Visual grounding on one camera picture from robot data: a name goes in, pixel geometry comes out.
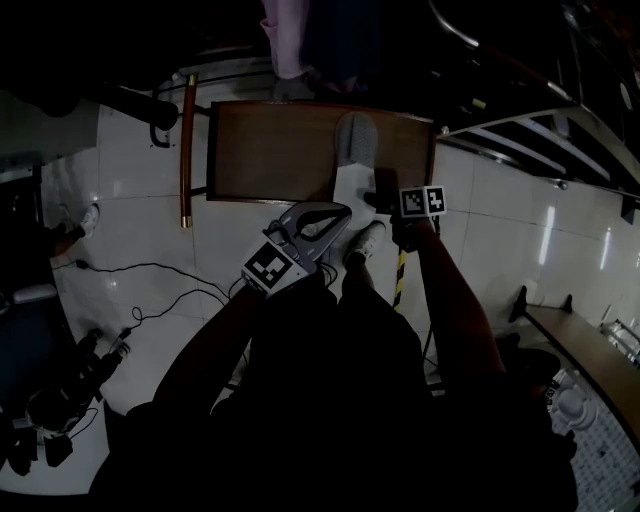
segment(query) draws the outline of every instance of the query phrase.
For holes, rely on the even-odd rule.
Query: wooden table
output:
[[[429,183],[435,138],[426,120],[322,103],[212,103],[207,199],[331,200],[336,124],[354,110],[376,124],[376,168],[393,169],[400,187]]]
[[[640,370],[584,318],[571,310],[530,306],[526,288],[511,319],[527,318],[571,361],[616,416],[640,453]]]

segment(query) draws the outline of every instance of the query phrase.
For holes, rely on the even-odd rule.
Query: person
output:
[[[430,222],[396,222],[394,240],[417,248],[446,384],[443,397],[431,396],[418,336],[367,270],[384,236],[374,222],[353,240],[339,302],[321,272],[267,301],[238,291],[179,354],[153,401],[128,413],[91,493],[202,495],[225,506],[575,509],[571,466],[544,403],[505,372]],[[239,389],[212,410],[249,339]]]
[[[60,205],[62,221],[53,229],[43,228],[43,239],[49,258],[67,252],[81,238],[89,239],[100,220],[100,207],[93,203],[85,210],[80,224],[74,226],[65,205]]]

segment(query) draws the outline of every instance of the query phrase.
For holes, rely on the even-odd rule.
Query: white tile floor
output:
[[[228,90],[225,94],[233,96]],[[197,130],[202,144],[194,145],[198,162],[194,186],[202,186],[206,124],[200,123]],[[172,130],[170,140],[179,140],[179,127]],[[112,269],[154,261],[227,289],[238,277],[239,261],[255,236],[286,207],[207,202],[200,196],[193,199],[193,229],[181,229],[177,151],[177,146],[150,147],[146,125],[103,108],[98,148],[61,159],[44,171],[43,200],[50,225],[58,221],[60,203],[75,215],[92,201],[101,208],[94,237],[80,240],[52,265],[81,258]],[[441,221],[442,240],[495,332],[508,326],[511,303],[523,284],[537,303],[560,305],[573,294],[575,309],[594,323],[608,305],[612,318],[627,323],[640,318],[640,228],[620,218],[619,196],[573,183],[563,192],[528,174],[443,145],[435,165],[434,181],[446,187],[449,208]],[[340,261],[339,249],[332,250],[331,261]],[[396,263],[397,248],[389,230],[383,249],[370,263],[377,289],[389,302]],[[122,328],[135,323],[133,306],[153,314],[198,286],[217,293],[157,268],[95,274],[67,267],[56,270],[55,276],[74,335],[79,339],[88,328],[101,327],[106,333],[102,350]],[[409,255],[405,276],[401,313],[424,340],[429,317],[415,255]],[[339,284],[333,288],[339,293]],[[220,307],[210,297],[193,294],[171,314],[136,329],[127,340],[131,354],[103,387],[111,407],[126,413],[150,400],[182,347]],[[429,355],[437,358],[433,348]],[[428,366],[425,369],[432,373]],[[92,429],[83,435],[103,435],[89,432]],[[98,457],[93,469],[86,471],[95,471],[101,461]],[[3,488],[6,472],[5,467],[0,475]]]

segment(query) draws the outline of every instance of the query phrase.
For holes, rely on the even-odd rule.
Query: black cable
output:
[[[329,288],[329,286],[331,286],[331,272],[329,272],[324,267],[320,267],[320,268],[322,269],[322,273],[324,274],[325,278],[327,278],[327,284],[325,284],[325,287]]]
[[[438,368],[438,370],[440,369],[440,367],[439,367],[436,363],[434,363],[431,359],[429,359],[428,357],[425,357],[425,358],[424,358],[424,360],[425,360],[425,361],[429,361],[433,366],[435,366],[436,368]]]
[[[433,325],[429,325],[429,334],[427,334],[427,341],[424,342],[424,350],[422,351],[422,359],[426,359],[427,350],[429,350],[429,344],[431,343],[431,335],[433,334]]]
[[[86,412],[89,412],[89,411],[96,411],[96,413],[93,415],[93,418],[91,418],[91,421],[89,422],[89,424],[88,424],[86,427],[84,427],[84,428],[82,428],[81,430],[79,430],[78,432],[76,432],[75,434],[73,434],[73,435],[69,438],[70,440],[71,440],[71,439],[73,439],[74,437],[76,437],[78,434],[82,434],[82,432],[84,432],[85,430],[87,430],[87,429],[91,426],[91,424],[93,423],[93,420],[95,420],[95,419],[96,419],[96,416],[98,415],[98,413],[100,412],[100,411],[99,411],[98,409],[96,409],[95,407],[89,407],[89,408],[86,410]]]
[[[76,261],[77,260],[74,260],[74,261],[72,261],[70,263],[67,263],[66,265],[60,265],[59,267],[54,267],[54,268],[51,269],[51,271],[58,270],[58,269],[64,268],[64,267],[69,267],[71,265],[75,265]]]
[[[331,286],[331,285],[332,285],[333,283],[335,283],[335,282],[336,282],[336,280],[338,279],[338,271],[336,270],[336,268],[335,268],[334,266],[329,265],[328,263],[324,263],[324,262],[321,262],[321,263],[320,263],[320,267],[321,267],[323,270],[326,270],[326,271],[327,271],[327,273],[329,274],[329,284],[327,285],[327,287]],[[331,272],[329,271],[329,269],[333,270],[333,271],[336,273],[335,277],[333,277],[333,275],[331,274]]]
[[[206,192],[207,192],[207,187],[192,188],[191,191],[189,192],[189,195],[191,197],[194,197],[194,196],[199,196],[200,194],[206,194]]]
[[[229,295],[227,295],[225,293],[225,291],[220,288],[220,286],[218,286],[215,283],[211,283],[209,281],[207,281],[206,279],[202,279],[200,277],[194,276],[193,274],[189,274],[188,272],[185,272],[183,270],[180,270],[178,268],[172,267],[170,265],[163,265],[161,263],[136,263],[135,265],[129,265],[128,267],[122,267],[122,268],[114,268],[114,269],[107,269],[107,268],[95,268],[92,267],[91,265],[89,265],[86,261],[84,260],[75,260],[72,261],[71,263],[67,263],[66,265],[62,265],[60,267],[54,268],[53,270],[57,270],[59,268],[62,267],[68,267],[69,265],[72,264],[76,264],[76,266],[82,270],[92,270],[93,272],[106,272],[108,274],[113,274],[114,272],[124,272],[125,270],[131,270],[134,268],[138,268],[138,267],[158,267],[158,268],[163,268],[165,270],[173,270],[174,272],[177,272],[180,275],[183,275],[185,277],[190,277],[191,279],[195,279],[196,281],[199,281],[203,284],[208,284],[209,286],[213,286],[216,290],[218,290],[225,298],[229,298]]]
[[[200,288],[196,288],[194,290],[190,290],[186,293],[183,293],[182,295],[180,295],[174,302],[173,304],[171,304],[171,306],[169,306],[167,309],[165,309],[162,313],[158,313],[157,315],[147,315],[147,316],[143,316],[142,315],[142,310],[138,307],[138,306],[134,306],[133,309],[131,309],[131,316],[134,318],[134,320],[137,320],[137,324],[134,325],[133,327],[130,327],[130,330],[133,329],[137,329],[138,327],[140,327],[140,325],[142,324],[142,322],[144,322],[145,320],[148,320],[149,318],[160,318],[163,315],[166,315],[169,311],[171,311],[175,305],[178,303],[178,301],[180,299],[182,299],[183,297],[186,297],[187,295],[191,295],[192,293],[204,293],[205,295],[209,295],[210,297],[213,297],[214,299],[216,299],[220,304],[222,304],[222,307],[224,307],[224,302],[222,302],[222,300],[220,300],[220,297],[214,295],[213,293],[210,293],[206,290],[201,290]],[[136,316],[136,310],[139,311],[139,316]]]
[[[233,284],[229,287],[229,292],[228,292],[228,295],[227,295],[227,298],[228,298],[228,299],[231,299],[231,290],[233,290],[233,287],[234,287],[235,285],[237,285],[240,281],[242,281],[242,278],[241,278],[241,277],[239,277],[238,279],[236,279],[236,280],[233,282]]]
[[[205,78],[204,80],[198,80],[196,85],[208,84],[211,82],[219,82],[222,80],[233,80],[234,78],[245,78],[249,76],[273,75],[273,74],[274,74],[273,70],[252,71],[250,73],[240,73],[237,75],[226,75],[226,76],[217,76],[214,78]],[[183,87],[186,87],[186,86],[187,86],[187,83],[185,82],[184,84],[174,85],[172,87],[167,87],[166,89],[160,89],[160,91],[158,92],[162,94],[163,92],[175,91],[176,89],[182,89]]]
[[[113,343],[109,347],[109,351],[107,352],[107,354],[111,354],[111,351],[113,350],[113,347],[115,347],[116,343],[118,343],[118,340],[120,339],[120,336],[122,336],[122,333],[118,334],[118,337],[115,340],[113,340]]]

